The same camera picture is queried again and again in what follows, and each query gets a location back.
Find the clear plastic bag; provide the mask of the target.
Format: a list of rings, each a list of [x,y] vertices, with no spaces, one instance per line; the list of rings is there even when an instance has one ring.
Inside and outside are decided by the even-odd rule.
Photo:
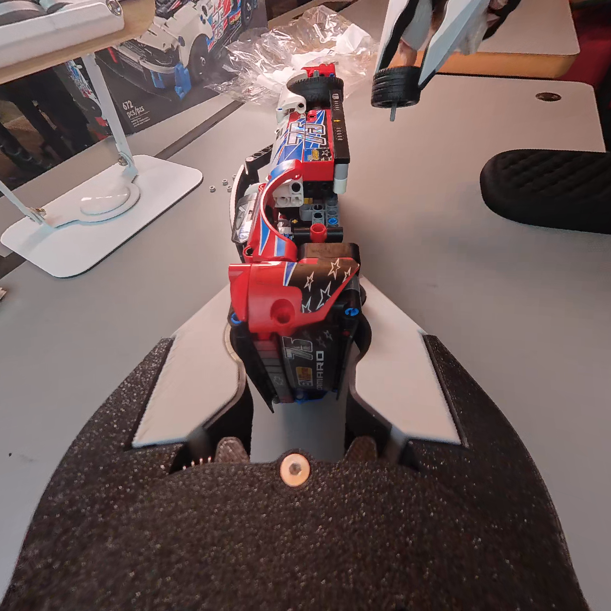
[[[208,88],[235,100],[275,106],[283,86],[304,67],[334,63],[349,96],[375,65],[378,42],[356,24],[317,7],[291,23],[244,34],[228,45],[219,83]]]

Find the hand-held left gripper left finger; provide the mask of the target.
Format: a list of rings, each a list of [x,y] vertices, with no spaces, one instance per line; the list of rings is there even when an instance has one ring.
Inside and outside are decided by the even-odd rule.
[[[215,455],[220,439],[250,453],[252,397],[230,342],[230,288],[181,325],[147,402],[132,446],[187,442],[192,460]]]

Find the white book stand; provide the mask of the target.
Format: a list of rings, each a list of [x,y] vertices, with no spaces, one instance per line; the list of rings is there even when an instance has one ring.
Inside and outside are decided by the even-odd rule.
[[[131,153],[95,52],[141,35],[153,1],[106,1],[1,27],[1,84],[81,57],[112,131],[118,162],[42,207],[29,207],[4,183],[24,218],[2,244],[57,278],[88,271],[203,180],[192,167]]]

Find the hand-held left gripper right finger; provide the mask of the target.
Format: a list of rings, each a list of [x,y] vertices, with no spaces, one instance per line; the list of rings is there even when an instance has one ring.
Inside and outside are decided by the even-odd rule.
[[[425,332],[367,279],[363,306],[370,343],[350,375],[349,429],[376,437],[385,459],[405,459],[409,440],[461,445],[425,343]]]

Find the black toy wheel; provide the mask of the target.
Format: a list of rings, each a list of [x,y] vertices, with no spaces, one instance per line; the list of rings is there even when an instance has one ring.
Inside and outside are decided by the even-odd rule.
[[[421,69],[416,66],[388,67],[375,73],[371,89],[371,105],[389,109],[405,108],[420,100],[418,80]]]

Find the red blue toy brick car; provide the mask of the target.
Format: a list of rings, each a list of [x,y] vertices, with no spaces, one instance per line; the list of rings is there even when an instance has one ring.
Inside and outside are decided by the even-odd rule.
[[[333,63],[287,82],[273,145],[247,157],[231,191],[230,338],[273,409],[339,396],[362,315],[361,258],[344,241],[350,161],[344,83]]]

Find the toy car cardboard box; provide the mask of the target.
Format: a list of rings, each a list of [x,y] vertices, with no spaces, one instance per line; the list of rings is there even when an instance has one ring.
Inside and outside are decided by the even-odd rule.
[[[212,85],[232,77],[226,47],[268,22],[264,1],[156,1],[155,6],[141,36],[96,54],[126,134],[215,96]]]

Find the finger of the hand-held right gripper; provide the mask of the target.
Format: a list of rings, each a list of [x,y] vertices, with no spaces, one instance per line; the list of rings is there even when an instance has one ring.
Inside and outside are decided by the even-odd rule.
[[[443,20],[427,45],[418,88],[422,90],[466,37],[486,31],[489,1],[448,1]]]
[[[408,7],[408,2],[389,1],[376,62],[377,72],[388,67],[415,65],[418,51],[409,48],[401,39],[415,12],[414,7]]]

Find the person's right hand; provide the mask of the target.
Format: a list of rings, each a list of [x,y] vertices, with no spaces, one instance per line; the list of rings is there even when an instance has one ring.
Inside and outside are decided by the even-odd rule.
[[[409,48],[419,51],[435,33],[446,11],[447,1],[409,1],[408,7],[415,8],[413,18],[404,30],[401,39]]]

